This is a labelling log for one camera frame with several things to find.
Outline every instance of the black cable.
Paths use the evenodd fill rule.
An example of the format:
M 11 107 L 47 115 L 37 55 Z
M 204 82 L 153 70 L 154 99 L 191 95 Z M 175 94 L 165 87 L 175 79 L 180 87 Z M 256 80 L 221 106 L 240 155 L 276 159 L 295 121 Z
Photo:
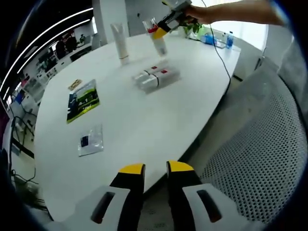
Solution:
M 13 122 L 12 122 L 12 130 L 14 131 L 14 129 L 16 129 L 16 122 L 15 122 L 15 120 L 16 120 L 16 118 L 19 118 L 24 124 L 25 124 L 25 126 L 26 126 L 26 128 L 28 128 L 28 126 L 27 126 L 27 124 L 19 117 L 19 116 L 14 116 L 14 118 L 13 118 Z M 21 144 L 20 143 L 20 139 L 19 139 L 19 136 L 18 136 L 18 133 L 17 133 L 17 130 L 16 130 L 16 135 L 17 135 L 17 138 L 18 138 L 18 143 L 19 144 Z M 11 169 L 12 169 L 12 144 L 14 143 L 13 141 L 14 140 L 16 140 L 15 138 L 12 138 L 11 139 L 11 148 L 10 148 L 10 153 L 8 154 L 9 155 L 9 159 L 10 159 L 10 165 L 9 165 L 9 172 L 11 172 Z M 22 147 L 24 147 L 24 145 L 23 144 L 21 144 L 21 146 L 22 147 L 20 147 L 19 145 L 17 145 L 17 144 L 15 144 L 15 146 L 17 147 L 17 148 L 19 148 L 19 152 L 21 152 L 22 151 Z
M 211 24 L 209 24 L 209 25 L 210 25 L 210 29 L 211 29 L 212 36 L 213 36 L 213 45 L 214 45 L 215 51 L 216 51 L 218 57 L 220 58 L 220 60 L 222 61 L 222 64 L 223 64 L 223 66 L 224 66 L 224 68 L 225 68 L 225 70 L 226 70 L 226 72 L 227 72 L 228 77 L 229 77 L 229 84 L 228 84 L 227 89 L 226 89 L 226 92 L 227 92 L 228 89 L 229 89 L 229 87 L 230 87 L 230 84 L 231 84 L 231 76 L 230 76 L 230 74 L 229 74 L 229 72 L 228 72 L 228 70 L 227 70 L 227 67 L 226 67 L 225 62 L 223 61 L 222 57 L 220 56 L 220 54 L 219 54 L 218 51 L 217 51 L 216 44 L 215 44 L 215 40 L 214 40 L 214 32 L 213 32 L 213 29 L 212 29 L 212 25 L 211 25 Z
M 10 108 L 10 110 L 12 112 L 12 115 L 13 115 L 13 131 L 16 132 L 16 136 L 17 136 L 18 142 L 20 142 L 19 135 L 18 135 L 18 132 L 17 132 L 17 128 L 16 128 L 16 125 L 15 125 L 15 115 L 14 115 L 13 109 L 11 107 L 11 104 L 8 104 L 8 105 L 9 105 L 9 108 Z
M 23 146 L 25 144 L 25 138 L 26 138 L 26 130 L 24 130 L 24 137 L 23 137 L 23 143 L 22 143 Z
M 32 134 L 32 136 L 34 136 L 34 133 L 31 131 L 31 129 L 30 129 L 30 127 L 28 126 L 28 124 L 26 124 L 25 121 L 24 121 L 21 117 L 19 117 L 19 116 L 14 116 L 14 118 L 20 119 L 20 120 L 23 122 L 23 124 L 25 125 L 25 127 L 30 131 L 30 133 Z
M 27 184 L 28 182 L 32 182 L 32 183 L 34 183 L 34 184 L 38 184 L 38 183 L 36 183 L 36 182 L 34 182 L 34 181 L 32 180 L 32 179 L 34 179 L 34 177 L 36 176 L 36 168 L 34 168 L 34 176 L 31 177 L 31 178 L 28 179 L 28 180 L 25 179 L 25 178 L 23 178 L 23 177 L 20 176 L 19 174 L 16 174 L 16 171 L 15 171 L 14 169 L 11 170 L 11 176 L 12 176 L 12 177 L 18 177 L 18 178 L 24 180 L 24 182 L 21 183 L 21 185 L 25 185 L 25 184 Z
M 31 152 L 29 149 L 27 149 L 26 147 L 24 147 L 21 143 L 18 142 L 18 140 L 16 140 L 15 138 L 12 138 L 12 144 L 14 144 L 14 146 L 16 146 L 17 148 L 19 148 L 23 153 L 25 153 L 26 155 L 30 156 L 32 159 L 34 159 L 35 155 L 33 152 Z
M 22 109 L 24 110 L 24 112 L 25 112 L 26 114 L 32 115 L 32 116 L 34 116 L 35 118 L 38 117 L 37 115 L 33 114 L 32 112 L 26 111 L 25 108 L 24 108 L 24 106 L 22 105 L 22 103 L 20 103 L 20 105 L 21 105 Z

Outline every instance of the ceiling light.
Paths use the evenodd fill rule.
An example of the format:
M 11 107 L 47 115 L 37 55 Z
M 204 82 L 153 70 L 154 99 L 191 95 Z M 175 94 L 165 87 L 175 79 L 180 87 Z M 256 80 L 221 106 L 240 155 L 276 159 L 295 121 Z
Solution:
M 21 82 L 17 85 L 17 87 L 15 88 L 15 91 L 18 90 L 18 88 L 20 87 L 20 85 L 21 85 Z
M 40 48 L 38 48 L 38 49 L 27 59 L 27 61 L 25 61 L 25 63 L 21 66 L 21 68 L 17 71 L 17 73 L 19 74 L 19 72 L 20 72 L 20 71 L 24 68 L 24 66 L 30 61 L 30 59 L 31 59 L 36 53 L 38 53 L 43 47 L 45 47 L 47 44 L 49 44 L 50 42 L 52 42 L 56 37 L 58 37 L 59 35 L 63 34 L 63 33 L 66 32 L 66 31 L 68 31 L 68 30 L 70 30 L 70 29 L 72 29 L 72 28 L 74 28 L 74 27 L 76 27 L 76 26 L 78 26 L 78 25 L 80 25 L 80 24 L 86 23 L 86 22 L 88 22 L 88 21 L 90 21 L 90 19 L 87 19 L 87 20 L 85 20 L 85 21 L 83 21 L 83 22 L 81 22 L 81 23 L 77 23 L 76 25 L 73 25 L 73 26 L 71 26 L 70 28 L 68 28 L 68 29 L 66 29 L 66 30 L 64 30 L 64 31 L 62 31 L 62 32 L 60 32 L 59 34 L 53 36 L 50 40 L 48 40 L 48 41 L 45 42 Z
M 4 77 L 4 80 L 1 84 L 1 87 L 0 87 L 0 91 L 2 90 L 2 87 L 4 85 L 4 82 L 5 80 L 7 79 L 7 77 L 9 76 L 10 72 L 12 71 L 13 67 L 16 65 L 16 63 L 18 62 L 18 60 L 21 58 L 21 56 L 26 52 L 26 50 L 28 50 L 34 42 L 36 42 L 40 37 L 42 37 L 44 34 L 46 34 L 49 30 L 51 30 L 52 28 L 54 28 L 55 26 L 59 25 L 60 23 L 66 21 L 67 19 L 70 19 L 76 15 L 79 15 L 81 13 L 84 13 L 84 12 L 87 12 L 87 11 L 91 11 L 93 10 L 93 7 L 91 8 L 88 8 L 86 10 L 83 10 L 83 11 L 80 11 L 80 12 L 77 12 L 75 14 L 72 14 L 71 16 L 68 16 L 67 18 L 65 19 L 62 19 L 61 21 L 57 22 L 56 24 L 52 25 L 51 27 L 49 27 L 48 29 L 46 29 L 45 31 L 43 31 L 39 36 L 37 36 L 21 53 L 20 55 L 17 57 L 17 59 L 14 61 L 14 63 L 12 64 L 12 66 L 10 67 L 9 71 L 6 73 L 6 76 Z
M 6 90 L 3 99 L 5 99 L 5 96 L 6 96 L 6 94 L 8 93 L 9 89 L 10 89 L 10 88 L 8 88 L 8 89 Z

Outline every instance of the oval conference table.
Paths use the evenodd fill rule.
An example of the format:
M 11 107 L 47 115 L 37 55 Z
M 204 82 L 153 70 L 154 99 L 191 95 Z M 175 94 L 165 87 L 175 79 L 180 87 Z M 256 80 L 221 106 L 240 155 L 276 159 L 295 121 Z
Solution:
M 55 221 L 74 213 L 76 204 L 120 168 L 146 164 L 147 191 L 166 173 L 166 161 L 179 160 L 205 126 L 227 90 L 229 77 L 213 46 L 165 36 L 167 60 L 180 79 L 146 94 L 132 76 L 156 64 L 159 56 L 147 35 L 127 39 L 130 63 L 120 65 L 114 43 L 79 58 L 48 83 L 35 129 L 37 177 Z M 219 49 L 229 74 L 240 49 Z M 100 105 L 66 122 L 68 87 L 76 80 L 96 80 Z M 104 149 L 78 156 L 81 133 L 102 125 Z

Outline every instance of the green booklet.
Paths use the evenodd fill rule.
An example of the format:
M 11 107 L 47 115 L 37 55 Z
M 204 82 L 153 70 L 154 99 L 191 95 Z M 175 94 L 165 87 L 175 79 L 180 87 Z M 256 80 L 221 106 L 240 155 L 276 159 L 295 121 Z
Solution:
M 93 79 L 69 94 L 67 123 L 72 122 L 99 104 L 100 100 L 96 91 L 96 81 Z

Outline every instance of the chair backrest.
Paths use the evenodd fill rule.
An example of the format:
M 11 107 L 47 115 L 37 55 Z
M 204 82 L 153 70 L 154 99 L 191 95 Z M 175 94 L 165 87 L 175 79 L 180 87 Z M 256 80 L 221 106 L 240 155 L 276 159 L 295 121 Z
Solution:
M 248 104 L 247 98 L 257 103 Z M 253 115 L 219 147 L 200 178 L 230 197 L 241 215 L 269 223 L 293 193 L 307 161 L 294 98 L 275 71 L 262 65 L 222 107 L 229 115 L 239 107 Z

